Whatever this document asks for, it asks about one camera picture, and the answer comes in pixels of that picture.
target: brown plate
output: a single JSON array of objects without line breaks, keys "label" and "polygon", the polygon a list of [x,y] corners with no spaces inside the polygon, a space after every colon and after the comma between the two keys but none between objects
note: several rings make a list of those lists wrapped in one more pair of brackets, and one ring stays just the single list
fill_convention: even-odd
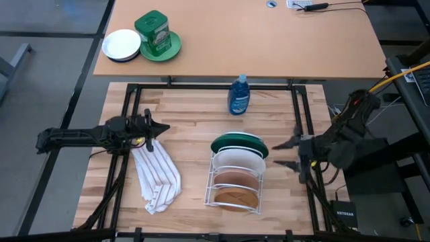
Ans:
[{"label": "brown plate", "polygon": [[260,188],[258,179],[251,172],[235,168],[225,169],[215,175],[214,184],[240,185],[257,191]]},{"label": "brown plate", "polygon": [[[237,204],[257,208],[258,197],[255,192],[244,188],[220,188],[216,191],[215,202]],[[236,208],[233,206],[220,206],[221,208],[232,212],[247,212],[245,208]]]}]

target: green tin can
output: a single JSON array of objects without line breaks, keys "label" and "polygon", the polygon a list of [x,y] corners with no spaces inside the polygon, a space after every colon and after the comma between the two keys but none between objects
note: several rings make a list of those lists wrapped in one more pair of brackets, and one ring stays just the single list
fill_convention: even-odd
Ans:
[{"label": "green tin can", "polygon": [[145,48],[160,56],[171,47],[169,22],[166,15],[152,10],[134,22]]}]

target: blue dish soap bottle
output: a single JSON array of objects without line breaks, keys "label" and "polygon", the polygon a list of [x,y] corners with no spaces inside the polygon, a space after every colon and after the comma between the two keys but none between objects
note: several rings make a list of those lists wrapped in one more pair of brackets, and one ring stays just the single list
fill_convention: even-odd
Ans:
[{"label": "blue dish soap bottle", "polygon": [[228,111],[233,115],[243,114],[247,111],[251,92],[247,83],[247,76],[242,74],[228,91]]}]

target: green plate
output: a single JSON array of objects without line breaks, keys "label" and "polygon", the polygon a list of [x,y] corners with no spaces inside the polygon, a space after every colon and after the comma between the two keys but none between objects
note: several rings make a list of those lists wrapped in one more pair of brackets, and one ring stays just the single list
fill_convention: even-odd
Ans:
[{"label": "green plate", "polygon": [[140,53],[150,61],[168,61],[171,58],[175,57],[179,50],[181,50],[181,39],[175,32],[170,31],[170,41],[172,42],[172,46],[169,50],[166,50],[166,52],[164,52],[160,56],[153,56],[150,52],[146,50],[144,44],[140,45]]},{"label": "green plate", "polygon": [[224,134],[219,136],[212,142],[210,148],[214,153],[217,153],[222,147],[227,146],[242,146],[256,149],[263,154],[263,158],[269,155],[269,149],[258,138],[243,135],[243,134]]}]

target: striped towel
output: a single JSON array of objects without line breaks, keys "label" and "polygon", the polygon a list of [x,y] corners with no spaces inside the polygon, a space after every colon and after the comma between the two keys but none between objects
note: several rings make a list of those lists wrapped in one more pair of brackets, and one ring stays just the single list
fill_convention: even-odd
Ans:
[{"label": "striped towel", "polygon": [[154,151],[146,145],[132,149],[142,197],[150,214],[162,212],[181,193],[181,175],[160,142],[153,139]]}]

